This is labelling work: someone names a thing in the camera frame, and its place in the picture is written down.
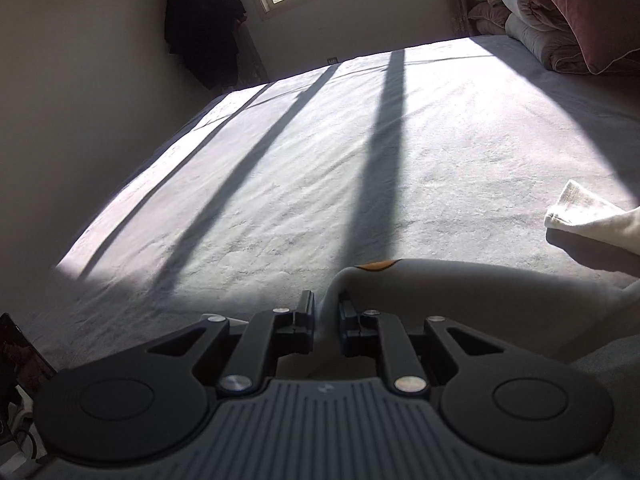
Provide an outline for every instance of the smartphone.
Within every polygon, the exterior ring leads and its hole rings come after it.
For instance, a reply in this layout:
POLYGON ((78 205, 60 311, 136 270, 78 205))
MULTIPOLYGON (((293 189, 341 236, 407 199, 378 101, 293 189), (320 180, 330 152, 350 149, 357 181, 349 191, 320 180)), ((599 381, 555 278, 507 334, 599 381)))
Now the smartphone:
POLYGON ((0 359, 3 368, 13 369, 17 383, 31 399, 56 374, 7 313, 0 316, 0 359))

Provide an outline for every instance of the black clamp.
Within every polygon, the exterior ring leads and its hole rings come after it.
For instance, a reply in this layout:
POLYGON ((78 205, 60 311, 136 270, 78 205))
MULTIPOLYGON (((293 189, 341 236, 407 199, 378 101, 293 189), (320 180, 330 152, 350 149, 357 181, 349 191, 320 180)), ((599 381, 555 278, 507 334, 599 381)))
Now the black clamp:
POLYGON ((221 397, 254 394, 267 376, 274 376, 277 361, 285 355, 313 350, 315 298, 303 291, 298 307, 259 312, 244 329, 216 385, 221 397))
POLYGON ((344 355, 375 358, 387 389, 428 398, 455 433, 494 456, 570 460, 598 450, 612 423, 610 397, 592 377, 442 316, 408 335, 397 316, 357 314, 343 297, 338 325, 344 355))

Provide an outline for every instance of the metal screw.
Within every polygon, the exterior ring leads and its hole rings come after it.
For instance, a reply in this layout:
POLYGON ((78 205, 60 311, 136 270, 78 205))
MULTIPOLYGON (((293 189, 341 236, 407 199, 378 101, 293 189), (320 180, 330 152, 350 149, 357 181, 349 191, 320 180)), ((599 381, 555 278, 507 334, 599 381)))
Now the metal screw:
POLYGON ((244 392, 254 384, 245 375, 228 375, 218 381, 218 386, 228 392, 244 392))
POLYGON ((416 394, 427 387, 427 381, 420 377, 406 375, 396 379, 394 386, 406 394, 416 394))

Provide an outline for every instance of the hanging clothes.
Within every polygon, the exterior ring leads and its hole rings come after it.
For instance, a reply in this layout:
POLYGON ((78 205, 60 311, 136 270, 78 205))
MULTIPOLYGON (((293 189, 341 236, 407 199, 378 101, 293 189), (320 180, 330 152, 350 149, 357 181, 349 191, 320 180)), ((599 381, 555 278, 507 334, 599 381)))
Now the hanging clothes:
POLYGON ((240 0, 167 0, 164 39, 207 89, 238 81, 234 29, 246 19, 240 0))

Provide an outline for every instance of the mattress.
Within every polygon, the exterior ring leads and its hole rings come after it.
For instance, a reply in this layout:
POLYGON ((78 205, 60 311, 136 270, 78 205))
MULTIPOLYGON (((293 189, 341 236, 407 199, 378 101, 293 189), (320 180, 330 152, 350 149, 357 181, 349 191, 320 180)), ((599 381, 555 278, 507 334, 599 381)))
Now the mattress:
POLYGON ((543 216, 570 178, 638 206, 639 160, 637 78, 548 72, 507 37, 361 57, 207 108, 11 314, 62 368, 390 258, 622 289, 640 256, 543 216))

